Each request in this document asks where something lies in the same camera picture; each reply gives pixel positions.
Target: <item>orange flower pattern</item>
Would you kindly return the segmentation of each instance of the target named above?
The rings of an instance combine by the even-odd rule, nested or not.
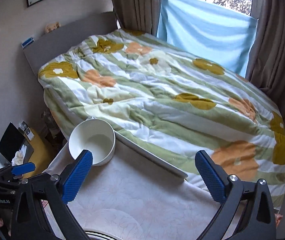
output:
[[[242,76],[236,74],[236,76],[241,79],[243,82],[248,83],[249,81],[246,78],[243,78]]]
[[[215,150],[211,159],[222,166],[227,174],[235,174],[241,180],[251,181],[259,167],[254,159],[255,149],[256,146],[252,143],[236,141]]]
[[[81,81],[91,83],[100,88],[102,87],[113,87],[116,84],[115,79],[110,76],[101,76],[95,69],[86,71],[86,74],[81,77]]]
[[[229,98],[228,101],[229,101],[229,104],[237,108],[238,111],[241,112],[244,116],[249,117],[250,120],[257,123],[256,109],[254,105],[248,99],[237,100],[234,98]]]
[[[151,47],[142,46],[135,41],[129,43],[129,45],[126,49],[126,53],[133,53],[133,54],[140,54],[140,55],[145,55],[151,51],[152,51]]]

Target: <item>curtain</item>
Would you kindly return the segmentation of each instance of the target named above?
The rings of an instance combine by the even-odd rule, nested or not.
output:
[[[257,20],[200,0],[161,0],[158,38],[245,76]]]
[[[157,34],[160,0],[112,0],[121,28]]]
[[[264,0],[246,78],[285,116],[285,0]]]

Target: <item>white cloth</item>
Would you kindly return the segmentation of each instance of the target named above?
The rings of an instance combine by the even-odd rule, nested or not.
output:
[[[11,165],[12,166],[21,165],[21,164],[24,163],[26,150],[27,150],[27,146],[26,145],[22,145],[21,149],[16,152],[15,157],[11,161]]]
[[[61,173],[73,161],[64,147],[47,169]],[[123,240],[195,240],[205,229],[219,204],[210,194],[167,172],[116,142],[112,160],[92,167],[74,201],[68,204],[84,230],[99,230]],[[54,224],[49,205],[45,207]],[[231,236],[239,220],[237,212],[226,233]],[[62,234],[57,227],[58,237]]]

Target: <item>green stripe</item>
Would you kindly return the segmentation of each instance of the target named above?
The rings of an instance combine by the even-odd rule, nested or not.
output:
[[[271,196],[271,199],[274,207],[281,207],[282,203],[284,202],[284,194],[280,196]]]
[[[256,160],[267,160],[272,162],[272,155],[273,155],[274,149],[273,148],[264,148],[256,146]]]
[[[273,109],[270,108],[269,105],[267,105],[265,102],[261,101],[260,98],[257,97],[257,93],[252,92],[251,90],[247,90],[245,86],[243,86],[242,84],[234,81],[232,78],[229,78],[226,75],[216,75],[211,73],[208,70],[203,70],[201,68],[197,68],[192,62],[185,60],[185,59],[181,59],[177,56],[171,55],[179,64],[185,66],[185,67],[190,67],[191,69],[198,71],[204,75],[207,76],[211,76],[213,78],[219,79],[221,81],[224,81],[225,83],[238,88],[240,90],[242,90],[243,92],[245,92],[248,96],[254,98],[261,106],[263,106],[265,109],[267,109],[268,111],[272,112]],[[219,88],[220,93],[224,93],[226,95],[230,95],[230,97],[232,97],[233,95],[235,95],[234,93],[230,92],[227,88],[221,87]]]
[[[162,82],[162,84],[167,84],[168,86],[170,86],[173,90],[176,90],[176,91],[183,91],[183,92],[188,92],[188,93],[191,93],[193,95],[201,95],[202,97],[206,97],[210,100],[213,100],[213,101],[217,101],[217,102],[221,102],[221,104],[224,104],[226,105],[226,107],[233,107],[231,106],[228,102],[225,102],[225,101],[222,101],[221,98],[219,97],[216,97],[215,95],[213,94],[210,94],[204,90],[202,90],[201,88],[192,88],[192,87],[189,87],[189,86],[186,86],[186,85],[183,85],[181,83],[178,83],[170,78],[165,78],[165,77],[161,77],[161,76],[156,76],[156,75],[152,75],[152,74],[149,74],[149,75],[146,75],[146,73],[144,72],[141,72],[138,68],[136,68],[135,66],[131,65],[131,64],[126,64],[124,63],[123,61],[120,61],[118,59],[116,59],[112,54],[104,54],[104,57],[111,63],[117,65],[121,70],[125,71],[126,73],[140,73],[141,75],[145,76],[146,78],[149,77],[149,76],[152,76],[154,77],[155,79],[158,79]],[[144,84],[145,87],[148,87],[149,89],[152,89],[153,86],[150,86],[150,85],[146,85]],[[173,99],[175,97],[175,95],[173,95],[172,93],[170,92],[167,92],[166,90],[162,90],[162,89],[159,89],[159,88],[156,88],[157,91],[161,90],[162,91],[162,94],[164,95],[167,95],[168,98],[171,98]]]
[[[145,127],[148,127],[151,130],[159,131],[198,147],[205,147],[215,150],[221,146],[230,144],[230,142],[217,138],[210,134],[201,133],[199,131],[184,127],[179,123],[160,119],[158,116],[150,114],[134,105],[130,105],[129,118],[134,122],[138,122]],[[194,152],[189,157],[193,158],[195,153],[196,152]]]
[[[268,127],[268,129],[270,129],[270,121],[269,119],[267,119],[266,117],[260,115],[259,113],[256,114],[256,119],[259,122],[260,125],[265,125]]]
[[[129,35],[130,38],[132,40],[134,40],[134,41],[143,42],[144,43],[143,45],[145,45],[145,46],[148,46],[148,45],[165,46],[167,48],[173,49],[173,50],[178,51],[178,52],[184,52],[183,50],[178,49],[177,47],[172,46],[170,44],[167,44],[166,42],[163,42],[161,40],[153,40],[151,38],[146,37],[145,35],[132,36],[129,33],[127,33],[127,35]],[[192,55],[191,53],[188,53],[188,52],[186,52],[186,53],[189,54],[189,56],[184,55],[184,57],[189,57],[191,60],[195,58],[195,56]],[[242,83],[236,82],[235,80],[233,80],[232,78],[227,77],[226,75],[221,75],[221,76],[220,75],[215,75],[215,74],[210,73],[209,71],[201,70],[199,68],[196,68],[196,70],[202,72],[203,74],[210,75],[210,76],[212,76],[214,78],[217,78],[217,79],[220,79],[222,81],[225,81],[225,82],[229,83],[230,85],[232,85],[232,86],[234,86],[234,87],[236,87],[238,89],[241,89],[242,91],[244,91],[246,94],[248,94],[252,98],[255,98],[256,101],[258,101],[264,108],[266,108],[269,111],[272,111],[270,106],[266,105],[263,101],[261,101],[260,98],[257,97],[257,94],[259,94],[260,97],[262,97],[265,101],[267,101],[267,103],[275,106],[275,103],[270,98],[268,98],[267,96],[264,96],[264,94],[261,93],[258,89],[254,89],[251,86],[247,85],[246,83],[242,84]]]
[[[59,78],[51,78],[50,84],[59,97],[64,101],[68,109],[70,109],[82,120],[86,120],[88,118],[89,115],[86,113],[83,104],[64,82],[62,82]]]
[[[120,53],[121,56],[129,60],[137,60],[139,58],[138,54],[126,53],[123,50],[118,50],[118,53]]]
[[[280,185],[285,183],[285,173],[258,171],[252,181],[258,179],[265,179],[269,185]]]
[[[78,84],[81,85],[86,90],[93,86],[91,83],[85,81],[78,81]]]
[[[238,114],[223,108],[214,107],[210,110],[201,110],[194,107],[190,103],[179,102],[176,100],[157,99],[156,102],[165,106],[178,109],[180,111],[193,114],[195,116],[203,117],[216,123],[220,123],[222,125],[230,127],[231,129],[241,131],[243,133],[247,133],[254,136],[259,136],[263,134],[272,138],[274,137],[273,131],[262,129],[253,121],[245,117],[241,117]]]
[[[70,54],[62,54],[62,56],[65,58],[65,61],[71,63],[71,64],[75,64],[74,59],[72,58],[72,56],[70,56]]]
[[[205,81],[203,81],[203,80],[201,80],[199,78],[190,76],[190,75],[186,74],[184,71],[180,70],[179,68],[176,68],[174,65],[171,65],[171,68],[172,68],[172,74],[175,74],[177,76],[183,77],[183,78],[185,78],[187,80],[191,80],[191,81],[195,82],[198,85],[202,85],[203,87],[208,87],[212,91],[216,92],[219,95],[222,95],[222,96],[227,97],[227,98],[234,98],[234,99],[237,99],[238,101],[243,100],[243,98],[241,98],[239,95],[237,95],[235,93],[232,93],[229,90],[225,90],[225,89],[219,88],[217,86],[208,84],[207,82],[205,82]],[[231,105],[229,102],[226,102],[222,98],[218,98],[218,97],[210,94],[209,92],[206,92],[205,90],[203,90],[199,94],[201,96],[203,96],[203,97],[208,98],[208,99],[215,100],[215,101],[219,102],[221,105],[223,105],[223,106],[225,106],[227,108],[231,108],[234,111],[237,111],[237,112],[239,111],[238,108],[236,108],[235,106]],[[256,119],[257,119],[257,121],[259,123],[261,123],[261,120],[268,120],[268,119],[264,118],[263,116],[260,116],[259,113],[256,115]]]
[[[121,135],[123,135],[124,137],[126,137],[130,141],[136,143],[137,145],[139,145],[143,149],[147,150],[148,152],[153,153],[157,157],[163,159],[164,161],[174,165],[175,167],[177,167],[183,171],[187,171],[187,172],[195,173],[195,174],[199,175],[199,172],[197,171],[196,166],[195,166],[194,158],[189,158],[187,156],[183,156],[183,155],[174,153],[172,151],[168,151],[168,150],[166,150],[162,147],[159,147],[153,143],[145,142],[145,141],[133,136],[131,132],[125,130],[124,128],[122,128],[118,124],[110,121],[109,119],[102,118],[102,117],[100,117],[100,119],[104,119],[106,122],[108,122],[113,127],[113,129],[116,132],[120,133]]]
[[[97,46],[96,42],[91,37],[85,39],[85,43],[88,45],[89,48],[94,48]]]
[[[92,65],[92,67],[94,69],[96,69],[100,75],[111,76],[120,85],[132,87],[134,89],[137,89],[137,90],[140,90],[140,91],[146,93],[147,95],[153,96],[153,91],[150,91],[150,89],[148,89],[148,86],[140,84],[138,82],[130,81],[125,77],[115,75],[113,72],[111,72],[107,68],[105,68],[101,63],[99,63],[99,61],[93,59],[92,57],[86,57],[83,60],[88,62],[90,65]]]

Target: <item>gray headboard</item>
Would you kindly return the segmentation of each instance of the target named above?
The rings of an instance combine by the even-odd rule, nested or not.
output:
[[[81,43],[88,36],[103,35],[116,29],[117,22],[113,12],[92,14],[41,36],[24,49],[24,54],[37,75],[41,66],[67,52],[70,47]]]

